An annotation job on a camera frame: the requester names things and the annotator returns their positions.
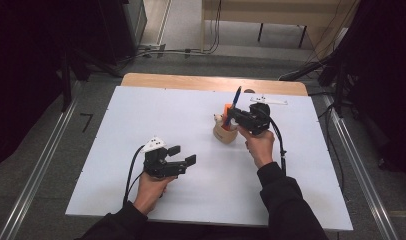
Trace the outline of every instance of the metal rail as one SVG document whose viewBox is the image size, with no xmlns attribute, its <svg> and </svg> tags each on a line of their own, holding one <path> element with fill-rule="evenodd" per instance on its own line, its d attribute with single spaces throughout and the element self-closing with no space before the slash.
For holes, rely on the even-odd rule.
<svg viewBox="0 0 406 240">
<path fill-rule="evenodd" d="M 324 100 L 327 106 L 333 103 L 333 100 L 330 96 L 324 96 Z M 352 165 L 352 168 L 355 171 L 362 192 L 365 195 L 366 201 L 368 202 L 369 208 L 371 209 L 372 215 L 377 223 L 378 229 L 383 236 L 383 239 L 398 240 L 399 237 L 397 235 L 397 232 L 394 229 L 392 222 L 390 221 L 387 210 L 385 209 L 384 204 L 379 194 L 377 193 L 377 190 L 375 189 L 375 186 L 368 171 L 365 168 L 365 165 L 356 149 L 356 146 L 353 143 L 349 132 L 347 131 L 344 119 L 339 118 L 335 111 L 332 111 L 332 118 L 338 135 L 340 136 L 341 142 L 343 143 L 343 146 L 346 150 L 349 161 Z"/>
<path fill-rule="evenodd" d="M 56 126 L 51 133 L 49 140 L 47 141 L 46 146 L 44 147 L 43 152 L 41 153 L 40 158 L 38 159 L 37 164 L 35 165 L 34 170 L 32 171 L 29 179 L 22 190 L 22 193 L 19 195 L 16 200 L 9 218 L 7 219 L 6 224 L 4 225 L 3 230 L 0 233 L 0 240 L 5 239 L 15 239 L 16 234 L 25 218 L 26 213 L 28 212 L 29 207 L 31 206 L 32 200 L 38 190 L 38 187 L 41 184 L 41 181 L 47 171 L 48 166 L 50 165 L 53 154 L 56 151 L 57 145 L 59 144 L 60 139 L 65 132 L 66 126 L 69 123 L 69 120 L 72 116 L 73 111 L 78 102 L 78 96 L 80 95 L 84 83 L 76 81 L 73 87 L 73 100 L 70 106 L 62 113 L 56 123 Z"/>
</svg>

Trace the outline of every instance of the black sleeve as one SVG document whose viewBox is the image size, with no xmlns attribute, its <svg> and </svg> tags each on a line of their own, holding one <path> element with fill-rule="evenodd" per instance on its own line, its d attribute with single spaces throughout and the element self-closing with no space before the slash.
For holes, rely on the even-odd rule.
<svg viewBox="0 0 406 240">
<path fill-rule="evenodd" d="M 119 212 L 107 214 L 78 239 L 135 239 L 146 222 L 147 216 L 128 201 Z"/>
<path fill-rule="evenodd" d="M 257 174 L 271 239 L 328 240 L 294 178 L 286 177 L 276 162 L 261 167 Z"/>
</svg>

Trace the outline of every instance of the pen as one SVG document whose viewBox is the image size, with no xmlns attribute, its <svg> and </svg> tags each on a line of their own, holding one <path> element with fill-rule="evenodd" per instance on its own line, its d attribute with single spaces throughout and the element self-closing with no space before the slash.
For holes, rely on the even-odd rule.
<svg viewBox="0 0 406 240">
<path fill-rule="evenodd" d="M 235 97 L 234 97 L 234 100 L 232 101 L 231 108 L 234 108 L 235 104 L 237 104 L 238 97 L 240 97 L 240 93 L 241 93 L 241 86 L 237 89 L 237 92 L 235 93 Z"/>
<path fill-rule="evenodd" d="M 241 86 L 237 89 L 237 92 L 235 93 L 231 108 L 235 108 L 235 105 L 237 104 L 237 101 L 238 101 L 238 97 L 240 97 L 240 93 L 241 93 Z M 228 116 L 227 119 L 225 120 L 224 126 L 228 126 L 230 121 L 231 121 L 231 117 Z"/>
</svg>

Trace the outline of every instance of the white table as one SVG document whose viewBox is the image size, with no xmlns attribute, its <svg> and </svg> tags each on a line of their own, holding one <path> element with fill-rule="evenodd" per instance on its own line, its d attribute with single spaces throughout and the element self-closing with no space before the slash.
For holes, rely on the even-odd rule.
<svg viewBox="0 0 406 240">
<path fill-rule="evenodd" d="M 212 134 L 213 114 L 222 112 L 224 103 L 231 102 L 233 96 L 218 91 L 118 87 L 66 214 L 103 216 L 117 212 L 136 149 L 156 135 L 167 147 L 181 145 L 181 153 L 168 157 L 168 161 L 196 154 L 197 163 L 168 186 L 168 192 L 150 213 L 151 220 L 266 226 L 268 214 L 259 196 L 257 168 L 244 138 L 238 136 L 224 145 Z M 242 93 L 237 107 L 248 110 L 252 96 Z M 324 229 L 352 230 L 311 99 L 265 96 L 288 102 L 271 106 L 271 116 L 287 150 L 287 174 L 297 179 Z M 278 143 L 274 159 L 279 160 Z M 144 156 L 139 155 L 133 176 L 141 172 L 143 160 Z M 136 189 L 137 185 L 130 194 L 132 200 Z"/>
</svg>

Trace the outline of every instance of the cable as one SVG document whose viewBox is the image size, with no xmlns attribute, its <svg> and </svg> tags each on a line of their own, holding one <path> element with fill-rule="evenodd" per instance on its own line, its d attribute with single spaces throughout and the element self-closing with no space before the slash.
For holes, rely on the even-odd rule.
<svg viewBox="0 0 406 240">
<path fill-rule="evenodd" d="M 132 186 L 134 186 L 135 182 L 141 177 L 141 175 L 143 175 L 144 170 L 134 179 L 134 181 L 132 182 L 131 186 L 128 189 L 128 195 L 131 192 Z"/>
<path fill-rule="evenodd" d="M 222 11 L 222 0 L 219 1 L 218 4 L 218 9 L 216 13 L 216 19 L 215 19 L 215 39 L 213 40 L 213 43 L 209 49 L 204 49 L 203 52 L 200 51 L 200 49 L 171 49 L 171 50 L 146 50 L 144 52 L 136 54 L 134 57 L 139 57 L 147 54 L 160 54 L 160 53 L 171 53 L 171 54 L 182 54 L 182 55 L 193 55 L 193 56 L 204 56 L 204 55 L 210 55 L 214 53 L 219 46 L 219 24 L 220 24 L 220 18 L 221 18 L 221 11 Z M 211 27 L 211 35 L 212 35 L 212 20 L 210 23 Z"/>
<path fill-rule="evenodd" d="M 352 6 L 349 8 L 349 11 L 347 11 L 346 16 L 344 17 L 343 21 L 341 22 L 339 29 L 342 29 L 344 23 L 345 23 L 346 20 L 347 20 L 347 17 L 349 16 L 349 14 L 350 14 L 350 12 L 352 11 L 353 7 L 355 6 L 356 2 L 357 2 L 357 1 L 353 1 Z M 341 34 L 342 34 L 342 33 L 340 33 L 334 40 L 332 40 L 332 41 L 331 41 L 326 47 L 324 47 L 320 52 L 323 52 L 323 51 L 325 51 L 326 49 L 328 49 L 328 48 L 331 46 L 331 44 L 335 43 L 335 42 L 341 37 Z M 315 52 L 316 47 L 314 48 L 314 50 L 312 51 L 312 53 L 309 55 L 309 57 Z M 309 61 L 306 60 L 306 63 L 305 63 L 303 66 L 307 65 L 307 64 L 308 64 L 309 62 L 311 62 L 314 58 L 317 58 L 317 55 L 316 55 L 316 54 L 315 54 L 315 56 L 312 57 Z"/>
<path fill-rule="evenodd" d="M 278 77 L 278 81 L 281 80 L 282 77 L 285 77 L 285 76 L 290 75 L 290 74 L 293 74 L 293 73 L 297 73 L 297 72 L 299 72 L 299 71 L 300 71 L 300 70 L 296 70 L 296 71 L 293 71 L 293 72 L 289 72 L 289 73 L 283 74 L 283 75 L 281 75 L 281 76 Z"/>
<path fill-rule="evenodd" d="M 334 143 L 333 143 L 333 141 L 331 139 L 330 130 L 329 130 L 329 122 L 330 122 L 331 117 L 332 117 L 333 108 L 334 108 L 334 103 L 329 105 L 327 107 L 327 109 L 325 110 L 325 112 L 323 112 L 321 115 L 319 115 L 318 118 L 321 118 L 325 114 L 327 150 L 328 150 L 328 152 L 330 152 L 330 143 L 331 143 L 331 146 L 332 146 L 333 151 L 334 151 L 334 155 L 335 155 L 335 157 L 337 159 L 339 169 L 340 169 L 340 175 L 341 175 L 340 190 L 341 190 L 341 193 L 343 194 L 344 193 L 344 171 L 343 171 L 343 166 L 342 166 L 341 160 L 340 160 L 340 158 L 338 156 L 337 149 L 336 149 L 336 147 L 335 147 L 335 145 L 334 145 Z"/>
<path fill-rule="evenodd" d="M 134 180 L 134 182 L 132 183 L 132 185 L 131 185 L 131 187 L 130 187 L 130 186 L 129 186 L 129 182 L 131 181 L 132 169 L 134 168 L 135 159 L 137 158 L 138 153 L 140 152 L 141 149 L 143 149 L 143 147 L 144 147 L 144 145 L 141 146 L 141 147 L 139 147 L 139 148 L 137 149 L 137 151 L 136 151 L 135 154 L 134 154 L 134 157 L 132 158 L 131 166 L 129 167 L 128 180 L 126 181 L 125 195 L 124 195 L 124 198 L 123 198 L 123 204 L 124 204 L 124 205 L 128 202 L 128 195 L 129 195 L 129 192 L 130 192 L 132 186 L 134 185 L 135 181 L 136 181 L 136 180 L 138 179 L 138 177 L 139 177 L 139 176 L 138 176 L 138 177 Z"/>
<path fill-rule="evenodd" d="M 213 31 L 212 31 L 212 22 L 213 22 L 213 5 L 212 5 L 213 1 L 210 1 L 210 38 L 212 38 L 213 35 Z"/>
<path fill-rule="evenodd" d="M 286 168 L 286 163 L 285 163 L 285 153 L 287 151 L 284 150 L 284 146 L 283 146 L 283 140 L 282 140 L 282 136 L 281 136 L 281 132 L 280 129 L 278 128 L 277 124 L 274 122 L 274 120 L 271 118 L 270 115 L 268 115 L 267 113 L 265 113 L 263 110 L 260 110 L 259 108 L 255 108 L 258 112 L 262 113 L 263 115 L 265 115 L 265 117 L 269 118 L 269 121 L 272 125 L 272 128 L 274 129 L 275 134 L 277 135 L 278 141 L 280 142 L 280 155 L 281 155 L 281 169 L 284 172 L 284 175 L 287 175 L 287 168 Z"/>
<path fill-rule="evenodd" d="M 119 71 L 121 71 L 121 70 L 124 70 L 124 69 L 126 68 L 126 66 L 128 66 L 128 64 L 132 61 L 132 59 L 134 59 L 134 57 L 130 57 L 130 58 L 126 59 L 126 60 L 125 60 L 126 63 L 124 63 L 123 66 L 118 67 L 118 68 L 116 68 L 116 69 L 114 69 L 114 70 L 117 71 L 117 72 L 119 72 Z"/>
<path fill-rule="evenodd" d="M 338 2 L 335 13 L 334 13 L 334 17 L 331 19 L 330 23 L 328 23 L 327 27 L 325 28 L 324 32 L 322 33 L 319 42 L 316 44 L 316 46 L 314 47 L 314 50 L 312 51 L 312 53 L 309 55 L 308 59 L 306 60 L 306 62 L 308 62 L 310 56 L 312 56 L 312 54 L 315 52 L 316 48 L 318 47 L 319 43 L 321 42 L 322 38 L 324 37 L 325 33 L 327 32 L 328 28 L 330 27 L 331 23 L 334 21 L 334 19 L 337 17 L 337 13 L 338 13 L 338 8 L 340 7 L 341 4 L 341 0 Z"/>
<path fill-rule="evenodd" d="M 312 97 L 312 96 L 316 96 L 316 95 L 334 95 L 335 93 L 332 92 L 318 92 L 318 93 L 309 93 L 308 96 Z"/>
</svg>

